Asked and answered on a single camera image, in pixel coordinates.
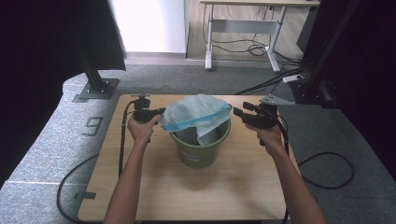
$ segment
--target desk leg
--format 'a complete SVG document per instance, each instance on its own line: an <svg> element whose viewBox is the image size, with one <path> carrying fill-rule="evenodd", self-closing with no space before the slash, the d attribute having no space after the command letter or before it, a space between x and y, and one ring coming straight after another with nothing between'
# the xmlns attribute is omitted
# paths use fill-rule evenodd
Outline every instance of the desk leg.
<svg viewBox="0 0 396 224"><path fill-rule="evenodd" d="M279 36L280 28L282 27L282 24L283 24L283 19L285 18L285 14L286 14L286 7L282 7L282 10L280 11L280 17L277 20L277 25L276 25L276 28L274 31L274 36L273 36L273 38L271 38L270 47L265 48L267 50L268 59L270 60L270 63L273 66L275 73L280 72L280 69L279 69L279 65L277 64L277 61L276 61L276 58L274 55L274 49L275 49L277 37Z"/></svg>
<svg viewBox="0 0 396 224"><path fill-rule="evenodd" d="M206 57L205 57L205 69L207 71L212 69L212 22L213 22L213 10L214 5L209 13L209 23L207 24L207 44L206 44Z"/></svg>

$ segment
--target hand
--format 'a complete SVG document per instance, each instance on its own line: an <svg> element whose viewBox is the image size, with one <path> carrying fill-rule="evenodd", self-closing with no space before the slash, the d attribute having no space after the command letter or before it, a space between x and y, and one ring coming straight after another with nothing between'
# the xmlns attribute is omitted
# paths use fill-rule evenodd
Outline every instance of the hand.
<svg viewBox="0 0 396 224"><path fill-rule="evenodd" d="M277 125L270 129L259 129L248 124L245 124L245 126L257 133L257 138L264 142L265 149L270 156L274 157L278 153L286 152L282 146L281 131Z"/></svg>
<svg viewBox="0 0 396 224"><path fill-rule="evenodd" d="M147 123L139 123L131 117L128 120L128 130L131 133L132 138L135 143L144 143L147 144L149 141L151 134L153 133L152 127L155 123L160 120L161 115L156 115Z"/></svg>

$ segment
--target white wall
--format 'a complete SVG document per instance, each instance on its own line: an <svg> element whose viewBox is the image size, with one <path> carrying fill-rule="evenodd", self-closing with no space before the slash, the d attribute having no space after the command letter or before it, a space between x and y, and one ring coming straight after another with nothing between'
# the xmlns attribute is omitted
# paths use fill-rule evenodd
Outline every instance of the white wall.
<svg viewBox="0 0 396 224"><path fill-rule="evenodd" d="M186 53L184 0L109 0L127 52Z"/></svg>

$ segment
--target green bucket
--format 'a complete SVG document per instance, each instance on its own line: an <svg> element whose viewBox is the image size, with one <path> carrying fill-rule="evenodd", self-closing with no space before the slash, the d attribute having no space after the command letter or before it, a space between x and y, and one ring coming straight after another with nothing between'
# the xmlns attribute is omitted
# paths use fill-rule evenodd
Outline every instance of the green bucket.
<svg viewBox="0 0 396 224"><path fill-rule="evenodd" d="M171 133L171 136L175 140L177 154L180 160L191 168L200 169L211 165L215 161L218 155L220 143L228 136L230 130L231 121L228 119L216 128L218 140L206 146L199 146L198 143L186 143L180 140L175 133Z"/></svg>

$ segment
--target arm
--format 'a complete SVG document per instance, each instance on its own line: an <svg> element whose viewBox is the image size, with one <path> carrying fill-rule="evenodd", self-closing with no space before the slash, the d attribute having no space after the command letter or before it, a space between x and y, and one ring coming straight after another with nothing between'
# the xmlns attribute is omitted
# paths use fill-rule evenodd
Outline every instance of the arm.
<svg viewBox="0 0 396 224"><path fill-rule="evenodd" d="M154 117L145 124L134 119L128 121L128 130L134 139L134 147L125 163L122 174L107 208L105 223L134 223L139 202L143 156L152 134L152 127L161 118Z"/></svg>
<svg viewBox="0 0 396 224"><path fill-rule="evenodd" d="M282 146L279 128L275 126L264 130L247 124L246 127L257 132L257 137L264 142L265 149L274 159L291 221L295 224L326 223L317 201Z"/></svg>

